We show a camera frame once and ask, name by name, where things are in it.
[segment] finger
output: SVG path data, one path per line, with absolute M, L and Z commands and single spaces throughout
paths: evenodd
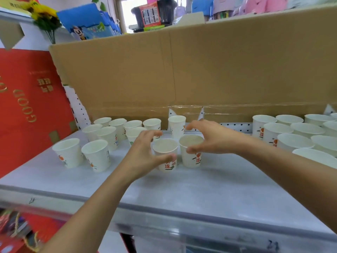
M 151 141 L 153 139 L 154 136 L 162 136 L 163 135 L 163 132 L 162 131 L 155 131 L 155 130 L 149 130 L 149 131 L 146 131 L 147 133 L 144 135 L 144 139 L 146 141 Z
M 175 153 L 158 155 L 154 157 L 155 166 L 159 166 L 163 163 L 169 163 L 170 161 L 175 161 L 177 159 L 177 155 Z
M 196 120 L 194 120 L 190 124 L 187 125 L 186 130 L 187 131 L 190 131 L 191 129 L 198 129 L 198 130 L 200 130 L 200 128 L 203 127 L 203 124 L 204 124 L 205 121 L 206 120 L 203 120 L 203 121 L 196 121 Z
M 193 146 L 189 146 L 186 149 L 187 153 L 199 153 L 199 152 L 206 152 L 206 147 L 205 147 L 205 143 L 201 143 L 199 145 L 193 145 Z

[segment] hand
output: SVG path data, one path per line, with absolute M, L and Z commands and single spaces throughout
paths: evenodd
M 145 176 L 160 164 L 176 160 L 176 154 L 158 156 L 152 154 L 150 144 L 153 137 L 162 135 L 161 131 L 142 131 L 117 168 L 134 181 Z
M 198 129 L 204 135 L 203 143 L 190 146 L 187 153 L 236 153 L 251 137 L 226 128 L 219 123 L 208 120 L 193 121 L 186 130 Z

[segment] person's right hand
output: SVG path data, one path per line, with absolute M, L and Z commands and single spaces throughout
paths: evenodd
M 198 129 L 204 135 L 204 141 L 199 145 L 188 147 L 187 153 L 236 153 L 244 145 L 244 142 L 251 138 L 208 120 L 191 122 L 187 125 L 186 130 L 191 129 Z

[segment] black plastic container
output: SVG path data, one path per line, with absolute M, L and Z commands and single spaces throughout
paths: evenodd
M 172 24 L 172 21 L 174 20 L 174 10 L 178 6 L 177 2 L 175 0 L 158 0 L 157 5 L 160 23 L 162 25 Z M 131 9 L 131 12 L 136 16 L 138 28 L 144 28 L 144 22 L 140 8 L 134 7 Z

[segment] cardboard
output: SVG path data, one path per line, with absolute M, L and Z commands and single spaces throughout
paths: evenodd
M 93 119 L 162 119 L 168 106 L 191 118 L 205 107 L 218 122 L 303 116 L 337 104 L 336 12 L 330 5 L 241 16 L 49 50 Z
M 24 36 L 19 23 L 0 20 L 0 40 L 6 50 L 13 48 Z

